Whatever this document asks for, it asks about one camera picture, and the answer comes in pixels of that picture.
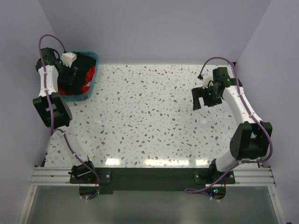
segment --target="terrazzo table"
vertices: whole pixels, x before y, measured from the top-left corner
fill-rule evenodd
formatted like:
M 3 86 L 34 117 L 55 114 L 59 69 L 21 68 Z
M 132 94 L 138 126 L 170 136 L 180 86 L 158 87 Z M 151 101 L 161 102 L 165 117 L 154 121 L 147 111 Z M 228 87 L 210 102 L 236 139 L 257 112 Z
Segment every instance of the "terrazzo table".
M 92 96 L 67 102 L 74 131 L 94 166 L 208 167 L 229 150 L 237 125 L 226 102 L 192 110 L 191 89 L 202 85 L 201 67 L 100 65 Z M 208 65 L 204 73 L 215 68 Z M 51 137 L 46 167 L 71 167 L 62 141 L 57 134 Z

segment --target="plastic basket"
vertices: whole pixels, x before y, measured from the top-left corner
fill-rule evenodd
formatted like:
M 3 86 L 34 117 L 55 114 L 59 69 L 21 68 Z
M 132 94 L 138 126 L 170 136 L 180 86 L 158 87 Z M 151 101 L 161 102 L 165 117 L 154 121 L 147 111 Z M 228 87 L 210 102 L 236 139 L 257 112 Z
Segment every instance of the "plastic basket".
M 87 92 L 85 92 L 83 94 L 80 94 L 80 95 L 72 95 L 72 96 L 62 95 L 62 98 L 64 100 L 70 100 L 70 101 L 85 100 L 87 98 L 90 98 L 90 96 L 92 95 L 92 92 L 93 92 L 94 80 L 95 80 L 95 77 L 96 77 L 96 74 L 97 74 L 97 71 L 98 71 L 99 56 L 96 53 L 91 52 L 91 51 L 83 51 L 83 52 L 79 51 L 78 53 L 86 55 L 86 56 L 93 57 L 96 60 L 95 73 L 93 75 L 92 81 L 90 83 L 89 90 Z

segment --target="purple wall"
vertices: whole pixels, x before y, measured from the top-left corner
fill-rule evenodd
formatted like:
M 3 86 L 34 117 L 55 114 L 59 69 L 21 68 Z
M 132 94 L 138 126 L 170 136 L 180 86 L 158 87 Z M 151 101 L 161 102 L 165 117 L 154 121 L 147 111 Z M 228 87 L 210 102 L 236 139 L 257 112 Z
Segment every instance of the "purple wall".
M 237 61 L 246 95 L 273 125 L 270 160 L 285 215 L 299 223 L 299 1 L 272 0 Z
M 271 0 L 39 0 L 55 34 L 101 63 L 232 61 Z
M 0 223 L 15 224 L 50 134 L 32 99 L 40 89 L 38 39 L 52 29 L 37 0 L 1 0 L 0 27 Z

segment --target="black mounting plate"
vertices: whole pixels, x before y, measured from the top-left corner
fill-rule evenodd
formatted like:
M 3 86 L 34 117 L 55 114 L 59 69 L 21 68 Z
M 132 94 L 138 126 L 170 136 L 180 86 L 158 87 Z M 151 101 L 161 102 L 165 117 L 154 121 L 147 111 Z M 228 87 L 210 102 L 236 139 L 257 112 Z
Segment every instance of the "black mounting plate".
M 115 190 L 184 191 L 186 188 L 202 189 L 206 184 L 213 183 L 219 175 L 216 174 L 208 179 L 200 178 L 200 174 L 204 174 L 207 170 L 208 168 L 95 168 L 101 180 L 101 194 L 113 194 Z M 226 184 L 235 183 L 233 172 L 223 179 L 226 180 Z M 91 184 L 95 183 L 95 179 L 80 181 L 71 177 L 70 183 Z
M 208 168 L 200 168 L 194 171 L 195 184 L 210 184 L 215 182 L 223 173 L 216 172 L 210 178 L 203 178 L 202 176 L 208 171 Z M 229 172 L 219 183 L 226 182 L 226 184 L 235 184 L 234 172 Z

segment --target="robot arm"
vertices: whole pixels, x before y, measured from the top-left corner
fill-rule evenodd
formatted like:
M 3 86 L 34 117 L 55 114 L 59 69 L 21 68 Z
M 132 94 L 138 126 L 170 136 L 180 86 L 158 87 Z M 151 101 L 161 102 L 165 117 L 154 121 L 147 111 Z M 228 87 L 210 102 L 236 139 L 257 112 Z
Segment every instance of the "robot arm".
M 47 83 L 47 90 L 50 96 L 50 100 L 52 103 L 52 108 L 54 112 L 54 129 L 59 128 L 60 132 L 57 134 L 61 137 L 64 135 L 67 136 L 68 143 L 71 149 L 75 152 L 76 156 L 81 159 L 86 165 L 94 170 L 92 162 L 89 160 L 87 154 L 84 152 L 82 147 L 80 146 L 78 139 L 74 133 L 74 130 L 71 126 L 72 114 L 71 111 L 63 100 L 61 95 L 58 92 L 57 87 L 57 79 L 58 75 L 60 74 L 68 74 L 72 75 L 73 68 L 71 68 L 71 64 L 74 60 L 76 60 L 75 54 L 73 53 L 64 53 L 62 54 L 61 58 L 56 59 L 53 49 L 44 48 L 42 49 L 42 56 L 44 58 L 46 64 L 46 83 Z M 47 127 L 51 126 L 51 116 L 50 116 L 50 109 L 49 104 L 45 94 L 45 87 L 44 87 L 44 70 L 41 64 L 41 60 L 37 62 L 36 70 L 40 74 L 41 77 L 41 90 L 39 93 L 38 98 L 33 99 L 33 104 L 39 113 L 40 117 L 42 118 L 44 124 Z M 69 156 L 71 158 L 72 163 L 72 170 L 71 175 L 80 179 L 80 178 L 90 178 L 91 173 L 82 163 L 75 157 L 75 155 L 68 150 L 67 143 L 63 140 L 64 147 L 66 148 Z
M 266 156 L 269 142 L 263 131 L 251 118 L 254 114 L 255 118 L 261 122 L 268 134 L 271 136 L 272 126 L 269 122 L 263 122 L 252 109 L 248 102 L 242 84 L 240 84 L 240 95 L 243 96 L 247 107 L 252 114 L 248 114 L 244 104 L 242 103 L 237 91 L 236 79 L 228 75 L 226 67 L 219 67 L 213 70 L 213 75 L 200 76 L 203 86 L 192 89 L 193 110 L 201 108 L 199 98 L 202 97 L 204 105 L 215 106 L 225 100 L 237 122 L 238 128 L 229 144 L 229 151 L 222 157 L 214 160 L 212 166 L 216 167 L 219 172 L 225 172 L 237 161 L 243 159 L 257 159 Z

